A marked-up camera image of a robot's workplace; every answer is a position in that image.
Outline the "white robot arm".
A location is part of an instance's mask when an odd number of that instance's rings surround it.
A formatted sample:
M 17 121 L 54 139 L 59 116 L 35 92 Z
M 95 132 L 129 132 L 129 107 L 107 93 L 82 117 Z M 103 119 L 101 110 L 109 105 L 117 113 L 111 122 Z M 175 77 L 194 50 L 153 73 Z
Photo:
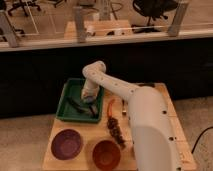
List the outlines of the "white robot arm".
M 106 74 L 96 61 L 82 69 L 86 78 L 81 98 L 97 97 L 99 87 L 128 102 L 131 136 L 138 171 L 182 171 L 183 166 L 168 107 L 163 95 L 150 86 L 138 86 Z

